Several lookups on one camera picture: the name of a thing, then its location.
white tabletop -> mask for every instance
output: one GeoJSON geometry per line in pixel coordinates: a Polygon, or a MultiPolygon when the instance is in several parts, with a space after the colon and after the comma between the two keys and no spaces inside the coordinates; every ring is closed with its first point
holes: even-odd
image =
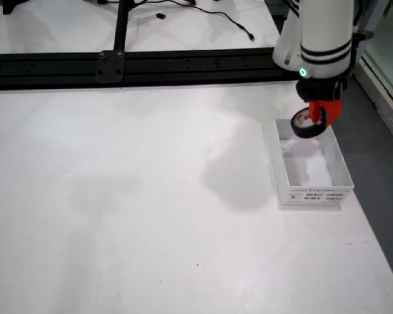
{"type": "MultiPolygon", "coordinates": [[[[211,17],[166,10],[133,17],[130,50],[278,37],[260,0],[234,1],[259,41],[222,22],[213,39],[211,17]]],[[[111,48],[105,9],[21,11],[48,23],[32,51],[111,48]],[[64,35],[77,17],[83,30],[64,35]]],[[[0,52],[30,51],[9,18],[0,52]]],[[[0,92],[0,313],[393,313],[393,274],[354,194],[341,211],[278,206],[265,136],[303,106],[292,82],[0,92]]]]}

open cardboard box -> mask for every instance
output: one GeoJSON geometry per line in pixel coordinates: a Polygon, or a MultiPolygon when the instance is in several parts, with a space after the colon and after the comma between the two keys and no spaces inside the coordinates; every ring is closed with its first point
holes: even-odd
{"type": "Polygon", "coordinates": [[[354,189],[331,127],[313,139],[300,139],[290,120],[277,119],[269,143],[281,204],[340,205],[354,189]]]}

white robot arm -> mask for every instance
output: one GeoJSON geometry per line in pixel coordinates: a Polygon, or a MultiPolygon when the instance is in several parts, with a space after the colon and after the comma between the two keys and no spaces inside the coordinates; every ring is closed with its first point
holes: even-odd
{"type": "Polygon", "coordinates": [[[356,63],[360,41],[370,33],[354,33],[354,0],[292,0],[274,54],[275,63],[299,71],[297,93],[308,109],[291,126],[299,137],[322,133],[339,116],[341,96],[356,63]]]}

black cable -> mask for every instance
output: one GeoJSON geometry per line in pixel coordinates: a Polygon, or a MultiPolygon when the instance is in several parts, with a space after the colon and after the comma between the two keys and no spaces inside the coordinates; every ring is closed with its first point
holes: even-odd
{"type": "MultiPolygon", "coordinates": [[[[187,1],[189,3],[196,3],[193,0],[185,0],[185,1],[187,1]]],[[[237,26],[242,31],[244,31],[246,34],[248,34],[248,37],[249,37],[249,39],[251,41],[255,41],[255,36],[253,36],[253,34],[250,33],[242,24],[239,24],[238,22],[234,21],[227,13],[224,13],[224,12],[221,12],[221,11],[218,11],[218,12],[207,11],[207,10],[204,10],[204,9],[202,9],[200,7],[196,7],[195,5],[184,5],[183,3],[179,3],[179,2],[176,2],[174,0],[158,0],[158,1],[143,0],[142,2],[136,3],[134,5],[134,8],[139,7],[140,5],[148,4],[148,3],[163,3],[163,2],[172,2],[172,3],[175,3],[177,5],[180,5],[181,7],[197,9],[197,10],[199,10],[201,12],[204,12],[204,13],[207,13],[207,14],[222,15],[222,16],[226,17],[230,22],[232,22],[235,26],[237,26]]],[[[119,1],[108,1],[108,3],[119,3],[119,1]]]]}
{"type": "Polygon", "coordinates": [[[363,12],[363,11],[364,11],[364,4],[363,4],[363,1],[362,1],[362,0],[359,0],[359,1],[358,1],[358,12],[356,13],[355,18],[354,18],[354,26],[357,26],[358,21],[360,20],[360,17],[361,17],[361,15],[362,15],[362,12],[363,12]]]}

